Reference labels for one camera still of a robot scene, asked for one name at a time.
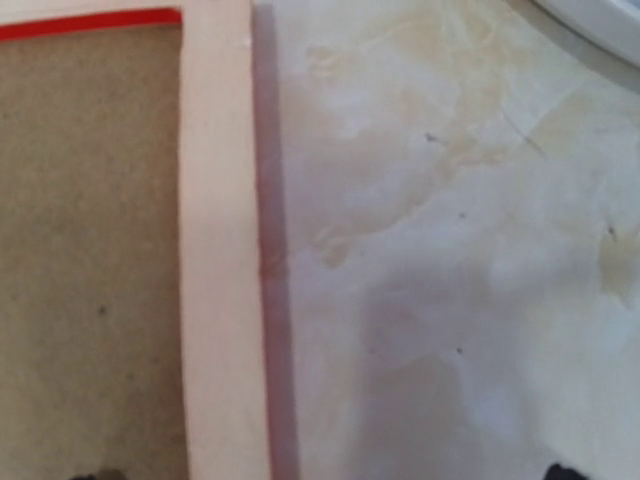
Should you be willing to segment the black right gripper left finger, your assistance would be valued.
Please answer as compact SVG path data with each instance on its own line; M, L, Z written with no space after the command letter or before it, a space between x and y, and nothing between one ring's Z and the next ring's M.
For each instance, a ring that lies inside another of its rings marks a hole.
M125 480L125 474L119 469L106 468L97 472L75 475L69 480Z

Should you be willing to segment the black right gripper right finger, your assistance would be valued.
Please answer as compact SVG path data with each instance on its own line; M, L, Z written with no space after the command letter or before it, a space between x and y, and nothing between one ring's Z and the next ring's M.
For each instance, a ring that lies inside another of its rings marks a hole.
M554 463L546 470L543 480L589 480L589 477L573 468Z

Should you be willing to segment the brown backing cardboard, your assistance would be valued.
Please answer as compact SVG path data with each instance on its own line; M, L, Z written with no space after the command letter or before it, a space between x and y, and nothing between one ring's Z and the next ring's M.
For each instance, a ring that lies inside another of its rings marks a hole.
M1 475L188 475L181 31L1 47Z

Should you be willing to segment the red wooden picture frame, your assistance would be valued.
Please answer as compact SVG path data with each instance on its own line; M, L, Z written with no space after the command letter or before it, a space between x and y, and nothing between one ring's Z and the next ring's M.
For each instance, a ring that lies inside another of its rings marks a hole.
M270 314L261 168L280 115L269 1L5 1L3 40L180 24L178 225L182 377L194 479L296 479L285 312Z

